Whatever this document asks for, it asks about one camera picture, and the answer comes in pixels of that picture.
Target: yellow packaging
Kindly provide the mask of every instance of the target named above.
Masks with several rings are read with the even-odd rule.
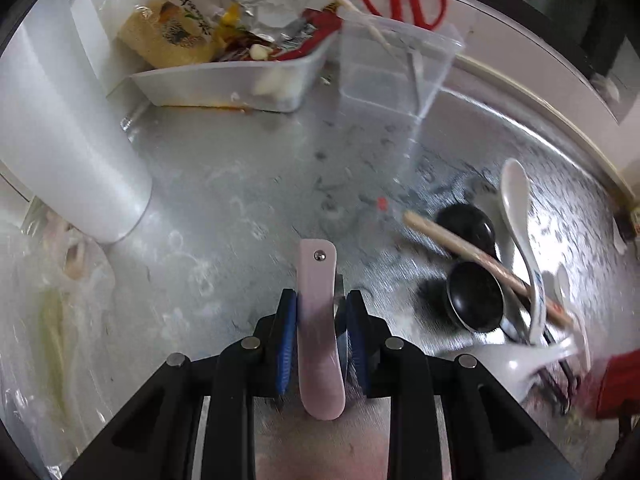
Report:
[[[224,49],[191,0],[150,0],[136,7],[118,37],[155,68],[206,63]]]

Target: countertop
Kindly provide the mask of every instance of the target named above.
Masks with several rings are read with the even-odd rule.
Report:
[[[397,218],[405,208],[432,216],[475,202],[500,234],[494,193],[508,157],[532,181],[540,268],[567,266],[594,356],[640,346],[640,264],[614,248],[605,188],[556,127],[460,68],[419,127],[342,104],[337,77],[325,69],[292,114],[151,107],[130,126],[154,188],[139,225],[107,249],[117,284],[108,320],[116,406],[171,352],[194,360],[249,335],[281,290],[295,288],[300,238],[332,241],[345,290],[362,290],[370,313],[427,354],[504,341],[450,322],[436,291],[452,260]],[[526,278],[498,238],[502,259]],[[334,422],[305,414],[295,374],[283,405],[255,404],[260,480],[386,478],[389,403],[361,398],[352,374]],[[553,415],[535,389],[524,407],[585,478],[601,472],[617,423]]]

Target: screw head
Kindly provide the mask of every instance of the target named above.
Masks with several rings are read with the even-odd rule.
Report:
[[[388,337],[386,338],[385,346],[389,348],[389,350],[401,350],[404,346],[404,341],[399,337]]]
[[[462,354],[458,358],[458,363],[463,368],[475,368],[476,365],[478,364],[478,360],[475,357],[473,357],[472,355]]]
[[[174,352],[166,359],[166,363],[169,366],[175,366],[179,368],[182,366],[182,364],[184,364],[184,360],[184,354],[181,354],[180,352]]]
[[[255,350],[260,346],[260,340],[255,336],[249,336],[242,339],[240,343],[245,350]]]

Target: white plastic cup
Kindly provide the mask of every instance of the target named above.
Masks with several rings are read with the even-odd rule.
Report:
[[[0,158],[60,216],[101,243],[127,235],[151,176],[112,113],[68,0],[39,0],[0,57]]]

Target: white plastic tray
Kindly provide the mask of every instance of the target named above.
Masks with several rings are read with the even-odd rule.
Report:
[[[227,61],[150,70],[131,76],[156,106],[255,108],[292,112],[326,61],[337,33],[308,56],[288,61]]]

